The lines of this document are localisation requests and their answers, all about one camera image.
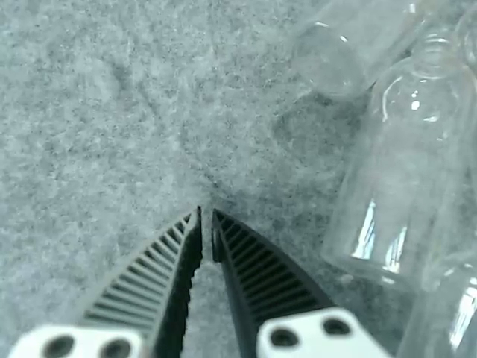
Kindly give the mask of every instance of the bottle neck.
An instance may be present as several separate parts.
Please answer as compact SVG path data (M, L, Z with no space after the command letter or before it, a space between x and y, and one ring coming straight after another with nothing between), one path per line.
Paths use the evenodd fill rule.
M461 67L454 42L439 34L430 35L419 43L411 59L416 73L424 78L444 78Z

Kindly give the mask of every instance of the clear plastic bottle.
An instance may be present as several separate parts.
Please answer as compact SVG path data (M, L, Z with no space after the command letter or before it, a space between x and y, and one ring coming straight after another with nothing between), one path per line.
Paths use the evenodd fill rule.
M447 36L429 34L373 88L322 249L356 276L416 289L430 257L473 235L461 211L475 78Z
M434 267L414 304L399 358L477 357L476 249Z
M477 74L477 4L471 6L461 17L455 28L455 38L458 53L462 60ZM477 140L473 140L470 150L470 168L472 170L473 186L477 192Z
M330 0L297 32L293 67L320 93L371 87L448 0Z
M469 8L461 17L455 35L462 59L477 73L477 4Z

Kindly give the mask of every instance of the mounting hole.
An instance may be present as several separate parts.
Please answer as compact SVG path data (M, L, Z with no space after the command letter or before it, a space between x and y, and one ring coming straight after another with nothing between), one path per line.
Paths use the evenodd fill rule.
M101 350L101 358L128 358L131 345L125 339L115 339L109 342Z
M287 328L277 328L270 338L275 347L293 347L298 344L297 335Z
M43 351L45 358L65 357L72 351L75 340L71 336L58 336L49 341Z
M345 336L351 332L350 326L336 318L326 320L323 328L330 336Z

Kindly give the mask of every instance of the floor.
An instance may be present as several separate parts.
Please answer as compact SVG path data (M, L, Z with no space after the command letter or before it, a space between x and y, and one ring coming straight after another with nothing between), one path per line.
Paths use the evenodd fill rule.
M213 207L278 244L391 352L411 298L319 247L366 98L303 95L287 39L321 1L3 0L0 355L137 242L199 204L205 259L184 357L239 357Z

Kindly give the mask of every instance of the transparent bottle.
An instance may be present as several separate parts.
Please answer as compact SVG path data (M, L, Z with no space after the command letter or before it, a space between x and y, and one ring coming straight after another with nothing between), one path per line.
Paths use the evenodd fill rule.
M323 243L325 260L416 289L431 257L473 234L462 210L474 83L447 31L429 34L379 79Z
M330 0L297 32L293 67L320 93L368 90L448 0Z
M477 73L477 4L461 17L455 35L460 56Z
M414 304L399 358L477 357L476 249L434 267Z
M471 6L461 17L455 28L455 38L458 53L462 60L477 74L477 4ZM473 186L477 189L477 138L474 136L473 147L470 150L470 168L472 170Z

